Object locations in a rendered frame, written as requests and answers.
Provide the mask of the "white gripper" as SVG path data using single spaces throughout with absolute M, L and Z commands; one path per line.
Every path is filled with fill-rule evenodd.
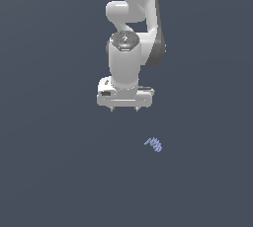
M 134 86 L 119 89 L 112 83 L 112 77 L 104 77 L 98 84 L 97 104 L 115 111 L 117 107 L 133 107 L 136 112 L 142 107 L 150 107 L 155 91 L 151 87 Z

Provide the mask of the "small pale blue ridged object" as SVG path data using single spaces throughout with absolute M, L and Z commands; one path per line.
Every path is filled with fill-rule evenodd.
M 160 141 L 155 137 L 147 139 L 145 145 L 147 144 L 149 144 L 155 152 L 160 152 L 162 150 Z

